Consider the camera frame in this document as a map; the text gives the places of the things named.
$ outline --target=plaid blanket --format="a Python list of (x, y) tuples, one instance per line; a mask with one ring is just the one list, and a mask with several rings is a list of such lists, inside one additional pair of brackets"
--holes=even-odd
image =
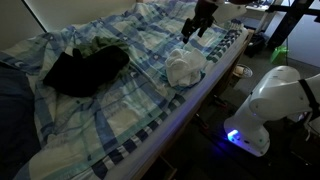
[[(212, 52), (234, 30), (231, 24), (209, 28), (188, 44), (180, 33), (194, 2), (136, 4), (122, 15), (71, 25), (22, 41), (0, 52), (0, 61), (25, 72), (35, 94), (35, 124), (42, 150), (17, 179), (105, 177), (185, 99), (161, 80), (164, 62), (176, 48)], [(129, 46), (129, 72), (92, 97), (74, 98), (43, 85), (59, 55), (94, 37), (119, 38)]]

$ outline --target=floor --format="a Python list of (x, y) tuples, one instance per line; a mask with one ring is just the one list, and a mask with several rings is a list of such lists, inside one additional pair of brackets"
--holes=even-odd
[[(320, 163), (318, 155), (320, 149), (317, 149), (320, 146), (312, 149), (313, 147), (301, 144), (300, 136), (285, 131), (284, 127), (292, 121), (266, 123), (271, 147), (268, 153), (260, 158), (243, 151), (225, 139), (223, 121), (236, 112), (264, 74), (275, 67), (269, 60), (271, 53), (270, 50), (263, 50), (253, 58), (244, 56), (240, 60), (240, 64), (251, 68), (253, 76), (240, 79), (234, 87), (228, 87), (220, 96), (228, 104), (227, 107), (212, 103), (210, 96), (203, 103), (198, 114), (209, 125), (209, 129), (199, 128), (196, 121), (193, 121), (171, 149), (164, 154), (165, 159), (178, 169), (174, 179), (298, 179), (300, 177), (305, 179), (314, 175), (314, 171), (309, 167), (312, 167), (310, 166), (312, 163)], [(320, 73), (320, 68), (298, 61), (289, 59), (288, 65), (296, 68), (302, 78)], [(298, 139), (298, 143), (293, 143), (292, 139)], [(295, 154), (301, 151), (305, 156)]]

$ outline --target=bed frame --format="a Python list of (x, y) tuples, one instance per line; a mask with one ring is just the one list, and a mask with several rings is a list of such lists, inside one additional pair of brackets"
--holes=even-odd
[(204, 103), (204, 100), (208, 96), (210, 92), (213, 92), (216, 95), (220, 95), (229, 85), (232, 76), (233, 76), (233, 70), (238, 64), (239, 60), (241, 59), (245, 49), (247, 48), (252, 36), (254, 34), (254, 30), (248, 29), (248, 35), (246, 40), (243, 42), (243, 45), (241, 48), (239, 48), (239, 51), (232, 59), (231, 63), (227, 65), (227, 68), (225, 70), (224, 74), (221, 74), (220, 77), (217, 77), (220, 79), (216, 84), (211, 84), (210, 88), (206, 92), (205, 96), (201, 97), (201, 100), (197, 102), (197, 104), (193, 107), (191, 111), (188, 112), (187, 118), (184, 120), (184, 122), (180, 125), (180, 128), (177, 128), (177, 131), (175, 131), (173, 134), (171, 134), (165, 143), (161, 145), (161, 148), (157, 149), (153, 153), (153, 156), (151, 156), (142, 167), (139, 168), (139, 170), (136, 172), (134, 177), (132, 179), (139, 180), (141, 179), (144, 174), (149, 170), (149, 168), (152, 166), (152, 164), (158, 159), (162, 158), (161, 155), (164, 154), (170, 147), (176, 142), (176, 140), (182, 135), (184, 132), (186, 126), (189, 124), (193, 116), (198, 112), (198, 110), (201, 108), (202, 104)]

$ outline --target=bed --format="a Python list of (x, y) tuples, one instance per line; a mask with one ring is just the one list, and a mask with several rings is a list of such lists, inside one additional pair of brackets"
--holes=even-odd
[[(18, 166), (16, 179), (141, 178), (219, 80), (232, 75), (248, 43), (248, 30), (230, 21), (184, 44), (180, 31), (194, 7), (194, 2), (182, 1), (137, 3), (122, 15), (44, 33), (1, 51), (1, 68), (26, 76), (21, 83), (27, 82), (26, 91), (34, 98), (40, 146)], [(62, 52), (90, 44), (95, 37), (128, 45), (126, 75), (87, 98), (66, 96), (43, 84)], [(166, 58), (174, 49), (194, 48), (208, 61), (202, 80), (188, 88), (171, 87), (163, 79)]]

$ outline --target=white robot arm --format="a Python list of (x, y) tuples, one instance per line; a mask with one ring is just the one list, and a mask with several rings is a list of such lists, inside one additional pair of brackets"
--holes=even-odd
[[(299, 72), (292, 67), (279, 66), (269, 71), (235, 115), (224, 122), (228, 139), (259, 157), (270, 146), (269, 133), (263, 126), (266, 121), (296, 113), (319, 113), (316, 102), (320, 102), (320, 74), (305, 80), (309, 88), (303, 87), (299, 80)], [(312, 121), (312, 126), (320, 132), (318, 119)]]

